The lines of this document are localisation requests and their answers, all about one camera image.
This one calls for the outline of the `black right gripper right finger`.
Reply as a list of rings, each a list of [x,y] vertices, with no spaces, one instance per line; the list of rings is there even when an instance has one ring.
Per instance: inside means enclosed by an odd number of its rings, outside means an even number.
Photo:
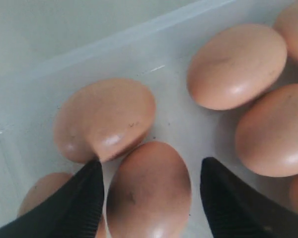
[[[214,157],[201,164],[201,201],[215,238],[298,238],[298,214],[257,192]]]

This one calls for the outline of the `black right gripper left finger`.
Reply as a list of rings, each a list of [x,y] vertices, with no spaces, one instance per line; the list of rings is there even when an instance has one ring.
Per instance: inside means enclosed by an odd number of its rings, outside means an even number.
[[[99,161],[84,165],[40,205],[0,228],[0,238],[93,238],[103,209]]]

